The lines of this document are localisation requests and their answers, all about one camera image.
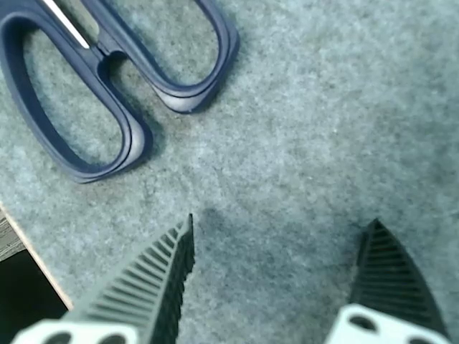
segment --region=wooden floor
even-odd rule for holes
[[[25,249],[4,214],[0,211],[0,262]]]

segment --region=screw hole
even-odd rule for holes
[[[357,316],[351,317],[349,321],[353,323],[354,325],[359,326],[360,328],[363,328],[368,331],[376,332],[376,325],[370,319],[366,317],[361,317],[357,315]]]
[[[53,335],[44,344],[69,344],[72,336],[68,332],[61,332]]]
[[[100,341],[99,344],[126,344],[126,339],[122,335],[111,335]]]
[[[414,338],[410,340],[410,344],[432,344],[428,340],[424,340],[421,338]]]

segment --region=scissors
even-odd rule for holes
[[[150,83],[166,107],[193,113],[208,105],[222,84],[239,49],[234,24],[212,0],[195,0],[211,22],[219,53],[209,75],[195,85],[173,82],[154,56],[106,0],[81,0],[99,25],[98,41],[89,45],[53,0],[2,0],[0,2],[0,63],[6,83],[27,125],[51,155],[78,183],[100,180],[142,161],[151,151],[153,133],[110,81],[111,57],[129,58]],[[56,131],[44,112],[27,74],[23,38],[41,29],[55,44],[85,84],[109,109],[120,126],[122,145],[114,161],[104,166],[79,157]]]

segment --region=navy blue scissor handle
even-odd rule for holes
[[[153,142],[150,128],[123,99],[110,81],[108,60],[122,53],[151,83],[166,106],[178,113],[191,113],[206,105],[217,91],[237,54],[239,37],[232,24],[212,0],[197,0],[217,33],[217,63],[202,82],[173,83],[153,56],[104,0],[82,0],[100,27],[98,43],[83,48],[42,0],[0,2],[0,63],[13,98],[33,133],[53,160],[77,182],[89,183],[119,172],[148,155]],[[41,29],[55,44],[85,84],[111,111],[122,133],[122,148],[116,159],[104,166],[81,159],[51,124],[30,82],[24,61],[23,38],[32,29]]]

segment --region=metal blade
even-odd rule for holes
[[[69,33],[77,40],[80,45],[85,48],[89,49],[90,46],[81,35],[81,33],[77,30],[75,25],[67,18],[67,16],[62,12],[62,10],[58,7],[58,5],[53,0],[42,0],[46,6],[55,14],[55,16],[61,21],[61,23],[67,28]]]

